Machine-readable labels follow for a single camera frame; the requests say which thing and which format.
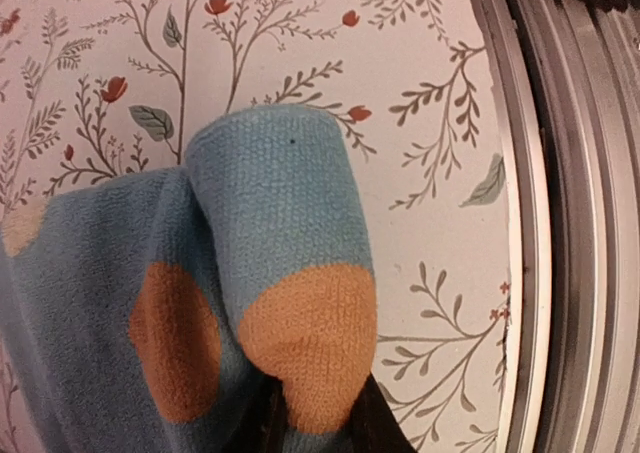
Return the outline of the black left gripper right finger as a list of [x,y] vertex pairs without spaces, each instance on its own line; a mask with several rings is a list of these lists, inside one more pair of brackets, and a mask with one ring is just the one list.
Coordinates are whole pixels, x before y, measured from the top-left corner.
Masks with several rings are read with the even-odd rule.
[[351,410],[349,434],[356,453],[415,452],[372,374]]

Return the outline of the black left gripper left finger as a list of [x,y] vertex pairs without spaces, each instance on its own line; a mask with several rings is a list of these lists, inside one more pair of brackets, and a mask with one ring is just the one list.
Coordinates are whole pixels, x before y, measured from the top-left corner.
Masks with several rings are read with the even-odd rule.
[[244,451],[280,453],[287,430],[287,408],[282,384],[266,376],[247,411],[244,422]]

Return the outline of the blue cartoon print towel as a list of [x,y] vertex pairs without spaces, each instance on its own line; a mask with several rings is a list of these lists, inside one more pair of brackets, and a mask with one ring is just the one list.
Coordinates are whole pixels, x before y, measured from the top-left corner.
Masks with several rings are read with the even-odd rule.
[[1,336],[48,452],[225,452],[268,378],[286,452],[349,452],[376,289],[342,134],[216,120],[175,167],[8,213]]

